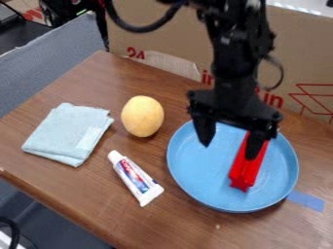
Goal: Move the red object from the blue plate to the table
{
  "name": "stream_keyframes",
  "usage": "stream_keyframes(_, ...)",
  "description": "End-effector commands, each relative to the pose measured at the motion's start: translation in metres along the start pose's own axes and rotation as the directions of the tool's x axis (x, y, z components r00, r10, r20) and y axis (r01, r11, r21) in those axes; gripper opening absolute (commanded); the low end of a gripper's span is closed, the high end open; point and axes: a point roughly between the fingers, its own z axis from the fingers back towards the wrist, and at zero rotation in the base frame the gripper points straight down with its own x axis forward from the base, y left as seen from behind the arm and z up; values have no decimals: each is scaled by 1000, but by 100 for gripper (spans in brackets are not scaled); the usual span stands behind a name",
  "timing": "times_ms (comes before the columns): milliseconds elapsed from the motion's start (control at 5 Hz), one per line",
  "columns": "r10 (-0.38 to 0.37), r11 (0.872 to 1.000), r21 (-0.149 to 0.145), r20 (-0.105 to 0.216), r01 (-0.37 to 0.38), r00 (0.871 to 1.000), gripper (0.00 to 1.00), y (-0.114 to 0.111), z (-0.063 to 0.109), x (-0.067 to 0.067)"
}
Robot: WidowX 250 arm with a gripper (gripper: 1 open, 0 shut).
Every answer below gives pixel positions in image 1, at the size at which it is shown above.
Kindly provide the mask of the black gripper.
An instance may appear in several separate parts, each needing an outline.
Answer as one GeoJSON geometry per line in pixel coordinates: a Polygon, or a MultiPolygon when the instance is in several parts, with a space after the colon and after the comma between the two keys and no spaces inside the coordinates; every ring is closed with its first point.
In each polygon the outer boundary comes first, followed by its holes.
{"type": "Polygon", "coordinates": [[[254,160],[265,141],[277,136],[282,114],[258,97],[257,82],[251,77],[214,81],[212,89],[187,91],[187,112],[198,139],[208,147],[214,139],[215,124],[226,123],[246,129],[247,160],[254,160]]]}

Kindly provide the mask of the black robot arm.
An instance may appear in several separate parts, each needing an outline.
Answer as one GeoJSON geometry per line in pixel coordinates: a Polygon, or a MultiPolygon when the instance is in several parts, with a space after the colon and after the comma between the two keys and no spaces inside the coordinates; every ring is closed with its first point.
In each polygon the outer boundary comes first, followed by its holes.
{"type": "Polygon", "coordinates": [[[259,63],[270,59],[274,33],[269,29],[265,0],[158,0],[196,9],[214,48],[214,87],[187,92],[199,141],[210,145],[215,125],[226,123],[250,132],[245,158],[258,157],[263,143],[277,136],[279,112],[258,94],[259,63]]]}

